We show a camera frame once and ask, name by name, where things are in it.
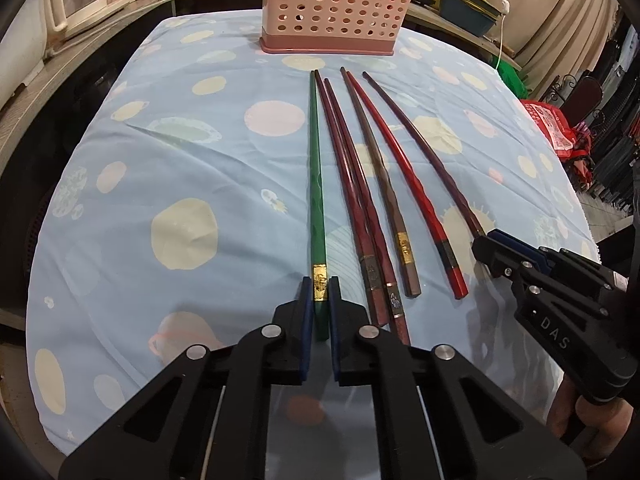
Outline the dark maroon chopstick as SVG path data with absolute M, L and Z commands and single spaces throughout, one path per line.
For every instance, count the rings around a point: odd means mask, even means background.
M 314 82 L 319 91 L 322 108 L 326 115 L 326 122 L 328 123 L 338 173 L 340 174 L 350 224 L 352 225 L 352 235 L 354 236 L 364 289 L 366 290 L 371 322 L 375 326 L 382 327 L 388 322 L 388 312 L 381 282 L 381 274 L 380 270 L 378 270 L 378 259 L 375 255 L 373 243 L 367 228 L 366 217 L 364 216 L 364 211 L 359 200 L 359 188 L 352 176 L 352 166 L 350 166 L 350 160 L 344 147 L 341 130 L 338 126 L 328 92 L 326 91 L 326 86 L 318 70 L 314 71 Z
M 354 141 L 340 107 L 340 102 L 335 95 L 332 84 L 328 78 L 323 79 L 326 92 L 334 110 L 338 131 L 342 136 L 342 143 L 350 165 L 350 173 L 355 180 L 360 209 L 364 217 L 368 239 L 370 242 L 370 253 L 375 260 L 374 268 L 376 278 L 374 284 L 380 286 L 383 291 L 383 302 L 385 313 L 377 313 L 375 321 L 378 326 L 388 324 L 392 332 L 404 343 L 410 344 L 410 337 L 405 318 L 404 307 L 402 306 L 396 275 L 390 263 L 390 255 L 386 246 L 384 235 L 380 226 L 380 219 L 376 212 L 374 201 L 371 197 L 370 188 L 366 175 L 364 174 Z

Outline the brown chopstick gold band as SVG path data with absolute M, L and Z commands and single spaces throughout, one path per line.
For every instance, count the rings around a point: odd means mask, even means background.
M 378 146 L 378 141 L 375 140 L 367 114 L 360 102 L 355 84 L 349 78 L 349 72 L 345 67 L 341 67 L 340 71 L 345 81 L 345 86 L 347 87 L 349 96 L 352 98 L 352 102 L 354 103 L 354 109 L 358 117 L 364 142 L 366 142 L 367 145 L 374 174 L 378 179 L 378 186 L 382 193 L 387 220 L 394 236 L 396 254 L 398 255 L 400 273 L 402 281 L 404 282 L 406 295 L 409 298 L 416 298 L 421 295 L 418 270 L 416 270 L 416 262 L 414 261 L 405 220 L 400 212 L 397 196 L 393 189 L 392 181 L 390 180 L 390 175 L 385 167 L 382 152 Z

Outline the red chopstick black band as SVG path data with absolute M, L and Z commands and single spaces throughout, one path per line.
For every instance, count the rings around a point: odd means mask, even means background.
M 438 251 L 442 266 L 446 271 L 446 275 L 449 281 L 449 285 L 454 293 L 454 298 L 462 299 L 468 296 L 469 289 L 466 286 L 463 274 L 459 268 L 459 263 L 452 250 L 447 233 L 437 218 L 434 206 L 425 194 L 424 187 L 413 170 L 410 160 L 408 159 L 405 151 L 401 148 L 399 142 L 396 140 L 392 130 L 386 124 L 385 119 L 375 107 L 371 99 L 367 96 L 367 93 L 361 88 L 356 78 L 352 76 L 351 72 L 346 72 L 346 81 L 350 88 L 356 91 L 356 95 L 363 102 L 367 111 L 370 113 L 374 122 L 378 126 L 378 130 L 381 131 L 384 140 L 388 147 L 392 151 L 396 162 L 404 176 L 406 182 L 409 185 L 410 191 L 416 204 L 418 205 L 421 214 L 426 222 L 428 230 L 431 233 L 432 239 Z

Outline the blue spotted tablecloth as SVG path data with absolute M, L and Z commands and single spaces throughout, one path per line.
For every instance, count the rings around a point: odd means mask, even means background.
M 308 89 L 331 81 L 355 141 L 342 71 L 356 75 L 422 182 L 469 286 L 454 299 L 391 154 L 384 164 L 419 272 L 412 343 L 451 344 L 545 418 L 562 375 L 514 320 L 506 280 L 396 116 L 434 148 L 486 230 L 597 257 L 570 181 L 499 75 L 403 30 L 391 56 L 269 55 L 262 16 L 168 18 L 116 79 L 66 165 L 29 284 L 28 374 L 51 443 L 73 452 L 190 344 L 217 349 L 265 324 L 310 272 Z

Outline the pink perforated utensil holder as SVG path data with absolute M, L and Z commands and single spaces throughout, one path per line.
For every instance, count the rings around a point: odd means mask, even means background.
M 391 55 L 411 0 L 262 0 L 262 50 Z

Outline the purple brown chopstick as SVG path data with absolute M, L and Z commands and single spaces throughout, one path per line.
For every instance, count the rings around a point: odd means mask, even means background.
M 477 219 L 477 216 L 472 211 L 469 202 L 460 191 L 460 188 L 458 188 L 456 181 L 453 177 L 451 177 L 451 174 L 447 171 L 445 165 L 442 163 L 435 151 L 431 148 L 431 145 L 428 144 L 427 140 L 424 139 L 422 133 L 420 133 L 418 128 L 416 128 L 414 123 L 409 119 L 409 117 L 400 108 L 400 106 L 395 103 L 390 95 L 371 77 L 369 73 L 362 72 L 362 76 L 370 84 L 370 86 L 376 92 L 378 92 L 380 97 L 384 100 L 388 107 L 393 111 L 395 116 L 407 129 L 414 142 L 418 144 L 418 147 L 423 152 L 427 160 L 431 163 L 436 174 L 439 176 L 439 179 L 442 181 L 442 184 L 448 191 L 451 198 L 454 200 L 454 203 L 457 205 L 460 214 L 462 215 L 462 218 L 471 231 L 472 235 L 474 237 L 484 236 L 486 232 L 483 226 L 480 224 L 480 220 Z

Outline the beige curtain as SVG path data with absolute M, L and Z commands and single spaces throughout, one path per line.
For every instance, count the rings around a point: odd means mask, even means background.
M 504 0 L 487 0 L 501 6 Z M 593 70 L 615 24 L 617 0 L 506 0 L 510 12 L 491 35 L 515 53 L 529 95 L 557 76 Z

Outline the green plastic bag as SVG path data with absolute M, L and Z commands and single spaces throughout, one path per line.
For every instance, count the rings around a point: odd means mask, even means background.
M 527 100 L 529 97 L 526 85 L 518 76 L 518 72 L 502 58 L 494 56 L 490 62 L 491 66 L 497 71 L 503 83 L 509 90 L 520 100 Z

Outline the red plastic bag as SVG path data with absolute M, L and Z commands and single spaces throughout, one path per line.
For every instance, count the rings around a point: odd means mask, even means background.
M 590 155 L 591 131 L 585 122 L 571 126 L 562 110 L 548 103 L 521 100 L 521 104 L 561 162 Z

